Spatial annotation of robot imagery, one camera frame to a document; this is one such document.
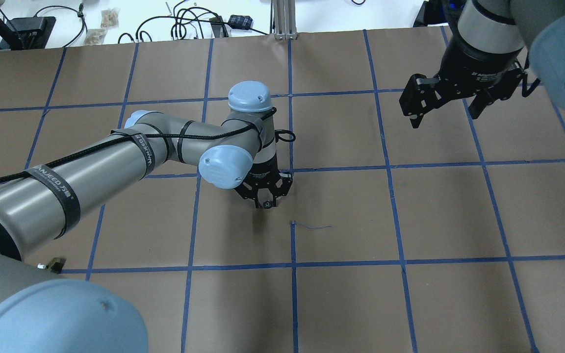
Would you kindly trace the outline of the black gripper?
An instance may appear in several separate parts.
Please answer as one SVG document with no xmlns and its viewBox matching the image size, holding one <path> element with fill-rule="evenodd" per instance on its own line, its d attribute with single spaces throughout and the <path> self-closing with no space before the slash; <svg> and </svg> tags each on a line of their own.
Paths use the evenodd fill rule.
<svg viewBox="0 0 565 353">
<path fill-rule="evenodd" d="M 478 119 L 495 101 L 506 101 L 518 87 L 528 96 L 528 74 L 517 60 L 517 52 L 507 54 L 465 53 L 447 49 L 437 74 L 410 76 L 399 98 L 402 114 L 418 129 L 423 117 L 448 102 L 473 98 L 469 116 Z"/>
</svg>

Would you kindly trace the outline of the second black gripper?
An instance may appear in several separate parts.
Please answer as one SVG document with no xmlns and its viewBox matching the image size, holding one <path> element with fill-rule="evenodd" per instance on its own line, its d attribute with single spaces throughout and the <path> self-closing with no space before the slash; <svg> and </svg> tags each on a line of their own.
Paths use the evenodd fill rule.
<svg viewBox="0 0 565 353">
<path fill-rule="evenodd" d="M 269 190 L 272 195 L 272 199 L 269 201 L 271 201 L 272 207 L 276 207 L 278 206 L 278 199 L 288 195 L 292 181 L 292 175 L 283 174 L 276 164 L 255 164 L 242 183 L 236 187 L 236 192 L 242 199 L 253 200 L 255 208 L 259 209 L 261 208 L 258 197 L 259 191 Z"/>
</svg>

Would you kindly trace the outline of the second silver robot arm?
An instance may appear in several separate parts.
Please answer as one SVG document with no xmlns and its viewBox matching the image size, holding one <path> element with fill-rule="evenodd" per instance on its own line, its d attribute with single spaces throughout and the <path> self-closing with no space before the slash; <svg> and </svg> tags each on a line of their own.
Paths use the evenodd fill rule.
<svg viewBox="0 0 565 353">
<path fill-rule="evenodd" d="M 221 125 L 137 110 L 91 147 L 0 178 L 0 353 L 147 353 L 140 312 L 112 291 L 25 264 L 88 212 L 173 160 L 259 206 L 258 192 L 287 195 L 278 169 L 269 87 L 244 81 L 228 93 Z"/>
</svg>

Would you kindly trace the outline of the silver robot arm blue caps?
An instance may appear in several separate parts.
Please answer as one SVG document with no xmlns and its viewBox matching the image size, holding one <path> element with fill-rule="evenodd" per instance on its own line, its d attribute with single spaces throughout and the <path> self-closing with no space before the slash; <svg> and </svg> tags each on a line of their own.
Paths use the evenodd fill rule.
<svg viewBox="0 0 565 353">
<path fill-rule="evenodd" d="M 565 110 L 565 0 L 432 0 L 452 38 L 435 76 L 413 74 L 399 98 L 418 128 L 428 112 L 472 98 L 477 119 L 485 107 L 521 89 L 543 85 Z"/>
</svg>

